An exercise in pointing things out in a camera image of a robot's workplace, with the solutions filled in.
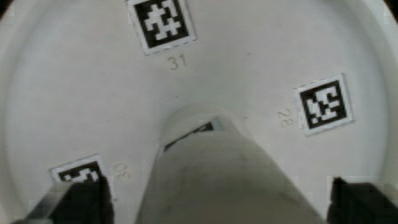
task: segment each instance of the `white curved surface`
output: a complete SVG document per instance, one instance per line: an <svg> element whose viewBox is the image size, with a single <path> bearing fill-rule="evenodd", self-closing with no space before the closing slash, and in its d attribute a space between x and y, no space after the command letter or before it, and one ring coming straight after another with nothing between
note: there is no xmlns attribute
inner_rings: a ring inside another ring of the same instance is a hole
<svg viewBox="0 0 398 224"><path fill-rule="evenodd" d="M14 5L28 2L16 0ZM188 1L197 42L146 57L122 1L35 3L26 17L16 11L0 27L3 136L25 208L51 186L48 169L101 153L108 171L119 161L130 164L131 181L115 182L115 212L117 223L133 222L167 118L185 105L209 102L245 119L254 140L325 216L329 177L380 177L396 126L387 126L384 87L384 78L389 90L396 83L396 65L380 58L389 53L396 61L398 47L384 45L392 47L385 53L377 43L391 44L394 31L382 28L384 39L368 37L345 1ZM357 4L375 7L368 1ZM380 27L380 15L357 4L352 10ZM181 53L186 67L170 71L167 59ZM293 88L341 72L355 123L305 137L297 126L281 128L275 113L295 111Z"/></svg>

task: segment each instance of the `sticker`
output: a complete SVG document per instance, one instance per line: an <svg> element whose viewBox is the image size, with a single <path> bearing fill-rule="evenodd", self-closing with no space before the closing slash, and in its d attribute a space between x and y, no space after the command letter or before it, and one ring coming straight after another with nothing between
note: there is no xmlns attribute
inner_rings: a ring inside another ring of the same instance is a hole
<svg viewBox="0 0 398 224"><path fill-rule="evenodd" d="M146 55L195 40L185 0L128 0Z"/></svg>
<svg viewBox="0 0 398 224"><path fill-rule="evenodd" d="M51 176L57 182L96 182L101 175L103 165L99 155L51 169Z"/></svg>
<svg viewBox="0 0 398 224"><path fill-rule="evenodd" d="M353 121L343 75L297 89L297 106L307 135Z"/></svg>

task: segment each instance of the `printed number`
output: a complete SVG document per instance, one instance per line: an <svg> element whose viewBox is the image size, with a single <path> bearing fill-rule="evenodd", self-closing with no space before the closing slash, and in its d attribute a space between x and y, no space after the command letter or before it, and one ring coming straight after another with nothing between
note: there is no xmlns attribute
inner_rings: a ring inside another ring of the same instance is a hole
<svg viewBox="0 0 398 224"><path fill-rule="evenodd" d="M281 121L281 127L286 128L295 124L293 114L289 109L286 109L282 112L277 112L277 117Z"/></svg>
<svg viewBox="0 0 398 224"><path fill-rule="evenodd" d="M117 163L114 166L115 178L121 181L128 181L131 179L131 174L128 172L128 164Z"/></svg>
<svg viewBox="0 0 398 224"><path fill-rule="evenodd" d="M176 71L181 66L186 67L186 60L183 54L179 57L169 57L169 62L170 62L170 70Z"/></svg>

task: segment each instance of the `black object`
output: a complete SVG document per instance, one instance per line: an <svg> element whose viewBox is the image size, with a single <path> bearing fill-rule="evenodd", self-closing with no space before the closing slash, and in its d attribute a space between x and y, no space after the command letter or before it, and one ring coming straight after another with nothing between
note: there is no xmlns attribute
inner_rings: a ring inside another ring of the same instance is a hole
<svg viewBox="0 0 398 224"><path fill-rule="evenodd" d="M369 183L348 184L336 178L330 199L330 224L398 224L396 206Z"/></svg>
<svg viewBox="0 0 398 224"><path fill-rule="evenodd" d="M26 219L14 224L114 224L114 206L106 178L64 183L50 190Z"/></svg>

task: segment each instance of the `white wall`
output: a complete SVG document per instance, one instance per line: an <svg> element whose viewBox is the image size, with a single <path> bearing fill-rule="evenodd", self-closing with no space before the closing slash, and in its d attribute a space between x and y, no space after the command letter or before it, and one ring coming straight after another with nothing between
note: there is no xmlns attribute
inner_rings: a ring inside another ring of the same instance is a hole
<svg viewBox="0 0 398 224"><path fill-rule="evenodd" d="M16 0L0 21L0 223L25 216L7 164L5 106L12 73L28 33L48 7L48 0Z"/></svg>
<svg viewBox="0 0 398 224"><path fill-rule="evenodd" d="M346 0L375 44L389 102L389 146L380 182L398 188L398 25L384 1Z"/></svg>

